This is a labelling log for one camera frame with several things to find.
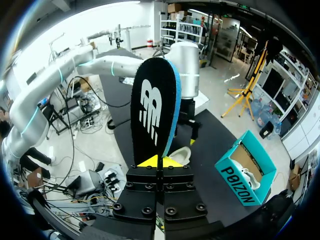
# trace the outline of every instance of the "cabinet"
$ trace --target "cabinet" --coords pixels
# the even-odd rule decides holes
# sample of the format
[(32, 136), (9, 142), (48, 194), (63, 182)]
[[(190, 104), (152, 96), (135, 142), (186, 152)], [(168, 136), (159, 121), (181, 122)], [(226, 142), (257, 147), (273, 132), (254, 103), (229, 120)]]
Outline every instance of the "cabinet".
[(296, 159), (300, 156), (307, 148), (309, 147), (309, 143), (307, 141), (307, 137), (305, 136), (296, 146), (294, 146), (291, 150), (288, 151), (291, 159)]
[(292, 160), (299, 157), (320, 136), (320, 94), (317, 94), (304, 119), (282, 140)]
[(308, 134), (310, 130), (315, 126), (316, 122), (320, 118), (320, 94), (316, 98), (312, 109), (306, 115), (304, 120), (301, 122), (301, 127), (305, 134)]
[(320, 120), (316, 122), (310, 132), (306, 135), (306, 139), (311, 145), (320, 136)]
[(296, 130), (294, 130), (292, 134), (290, 134), (290, 136), (283, 141), (283, 145), (289, 151), (293, 147), (295, 147), (304, 137), (305, 137), (305, 133), (302, 127), (298, 125)]

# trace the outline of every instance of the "gray device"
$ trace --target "gray device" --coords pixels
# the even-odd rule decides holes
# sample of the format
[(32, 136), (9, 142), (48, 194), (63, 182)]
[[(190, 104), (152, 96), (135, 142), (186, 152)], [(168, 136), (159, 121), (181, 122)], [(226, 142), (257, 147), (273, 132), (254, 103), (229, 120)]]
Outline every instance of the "gray device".
[(102, 179), (99, 173), (87, 170), (79, 174), (80, 176), (80, 186), (75, 192), (75, 196), (82, 196), (94, 191), (102, 190)]

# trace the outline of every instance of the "ceiling light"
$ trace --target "ceiling light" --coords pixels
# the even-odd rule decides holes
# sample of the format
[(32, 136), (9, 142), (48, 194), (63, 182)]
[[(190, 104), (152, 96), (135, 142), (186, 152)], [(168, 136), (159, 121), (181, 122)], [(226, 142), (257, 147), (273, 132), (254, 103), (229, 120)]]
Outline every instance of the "ceiling light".
[(252, 39), (252, 36), (247, 32), (247, 30), (245, 30), (242, 26), (240, 27), (240, 29), (241, 29), (242, 31), (244, 31), (245, 34), (247, 34), (247, 35), (249, 36), (249, 38)]
[(240, 76), (240, 74), (238, 73), (237, 75), (234, 75), (234, 76), (232, 76), (232, 77), (224, 80), (223, 82), (226, 83), (226, 82), (228, 82), (228, 81), (230, 81), (230, 80), (232, 80), (232, 79), (235, 79), (235, 78), (237, 78), (237, 77), (239, 77), (239, 76)]
[(198, 14), (202, 14), (202, 15), (205, 15), (205, 16), (209, 16), (208, 14), (206, 14), (206, 13), (204, 13), (204, 12), (202, 12), (202, 11), (198, 11), (198, 10), (195, 10), (195, 9), (189, 9), (190, 11), (192, 11), (192, 12), (195, 12), (195, 13), (198, 13)]
[(256, 26), (251, 25), (251, 27), (253, 27), (254, 29), (257, 29), (258, 31), (261, 31), (261, 29)]

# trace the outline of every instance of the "robotic arm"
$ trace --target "robotic arm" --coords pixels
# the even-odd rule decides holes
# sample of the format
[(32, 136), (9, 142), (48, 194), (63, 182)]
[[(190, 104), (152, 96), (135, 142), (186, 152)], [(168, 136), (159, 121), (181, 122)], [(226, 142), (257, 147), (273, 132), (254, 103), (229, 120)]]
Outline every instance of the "robotic arm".
[[(178, 42), (164, 57), (177, 68), (181, 80), (182, 100), (192, 100), (199, 91), (198, 46)], [(10, 109), (13, 123), (8, 137), (2, 142), (3, 159), (13, 173), (22, 155), (45, 138), (49, 124), (37, 107), (39, 101), (58, 87), (75, 69), (81, 75), (104, 74), (117, 77), (134, 77), (143, 60), (126, 56), (104, 56), (94, 59), (91, 45), (83, 46), (55, 64), (50, 65), (17, 97)]]

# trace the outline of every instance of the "box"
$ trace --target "box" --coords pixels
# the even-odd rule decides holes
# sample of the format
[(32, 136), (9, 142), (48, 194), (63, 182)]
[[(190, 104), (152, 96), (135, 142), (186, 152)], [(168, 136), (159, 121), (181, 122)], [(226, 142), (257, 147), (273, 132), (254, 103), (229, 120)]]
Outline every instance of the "box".
[[(88, 83), (90, 83), (90, 80), (89, 80), (88, 76), (84, 77), (84, 79), (87, 80)], [(79, 78), (79, 83), (80, 84), (86, 84), (87, 82), (85, 80), (83, 80), (82, 78)]]
[(170, 20), (172, 21), (177, 20), (177, 13), (170, 13)]
[(179, 3), (172, 3), (168, 5), (168, 14), (176, 13), (181, 10), (181, 5)]
[[(253, 173), (260, 187), (253, 191), (232, 160)], [(247, 131), (214, 165), (244, 206), (261, 205), (271, 187), (276, 167), (251, 131)]]
[(294, 168), (290, 172), (289, 176), (289, 185), (291, 191), (297, 190), (300, 185), (300, 174), (299, 174), (299, 165), (295, 164)]
[(84, 93), (86, 93), (86, 92), (91, 90), (91, 87), (86, 82), (85, 83), (81, 83), (80, 87), (81, 87), (82, 92), (84, 92)]

